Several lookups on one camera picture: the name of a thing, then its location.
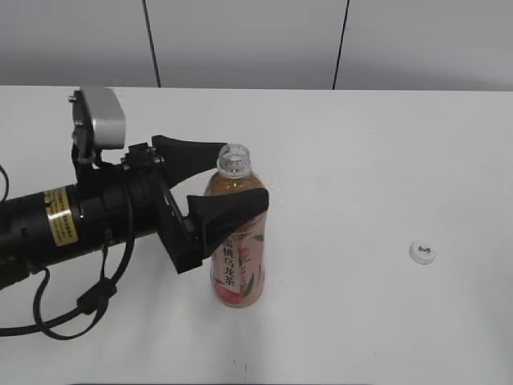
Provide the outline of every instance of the pink bottle label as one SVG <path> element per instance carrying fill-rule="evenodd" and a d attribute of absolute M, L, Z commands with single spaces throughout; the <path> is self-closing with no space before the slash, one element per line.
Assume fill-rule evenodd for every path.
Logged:
<path fill-rule="evenodd" d="M 263 290 L 265 215 L 250 230 L 234 234 L 212 255 L 212 278 L 222 287 L 222 299 L 238 304 L 251 301 Z"/>

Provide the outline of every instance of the bottle cap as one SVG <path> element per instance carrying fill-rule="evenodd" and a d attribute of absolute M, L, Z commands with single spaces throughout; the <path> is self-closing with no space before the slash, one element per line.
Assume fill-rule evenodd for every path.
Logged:
<path fill-rule="evenodd" d="M 426 242 L 416 241 L 410 246 L 410 257 L 419 265 L 429 265 L 435 256 L 433 248 Z"/>

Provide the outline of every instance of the white table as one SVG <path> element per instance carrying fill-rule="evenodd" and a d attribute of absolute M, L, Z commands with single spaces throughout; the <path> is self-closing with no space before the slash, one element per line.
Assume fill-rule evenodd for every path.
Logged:
<path fill-rule="evenodd" d="M 0 87 L 11 197 L 74 182 L 72 91 Z M 0 339 L 0 383 L 513 383 L 512 93 L 116 92 L 127 144 L 250 148 L 272 197 L 265 293 L 224 307 L 208 263 L 178 276 L 157 237 L 141 239 L 90 334 Z M 182 208 L 208 175 L 175 189 Z M 432 265 L 410 259 L 418 239 Z M 43 316 L 71 309 L 99 263 L 53 267 Z M 41 278 L 0 292 L 0 326 L 32 323 Z"/>

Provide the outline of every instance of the bottle opening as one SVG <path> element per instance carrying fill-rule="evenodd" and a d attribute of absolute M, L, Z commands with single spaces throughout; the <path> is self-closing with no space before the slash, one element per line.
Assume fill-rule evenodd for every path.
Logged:
<path fill-rule="evenodd" d="M 219 173 L 228 178 L 242 178 L 251 173 L 249 150 L 242 144 L 227 144 L 219 151 Z"/>

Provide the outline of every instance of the yellow label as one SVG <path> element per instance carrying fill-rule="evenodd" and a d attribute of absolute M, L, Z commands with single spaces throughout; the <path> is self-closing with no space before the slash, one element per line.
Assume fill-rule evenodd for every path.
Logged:
<path fill-rule="evenodd" d="M 45 205 L 51 233 L 57 246 L 79 241 L 65 187 L 45 191 Z"/>

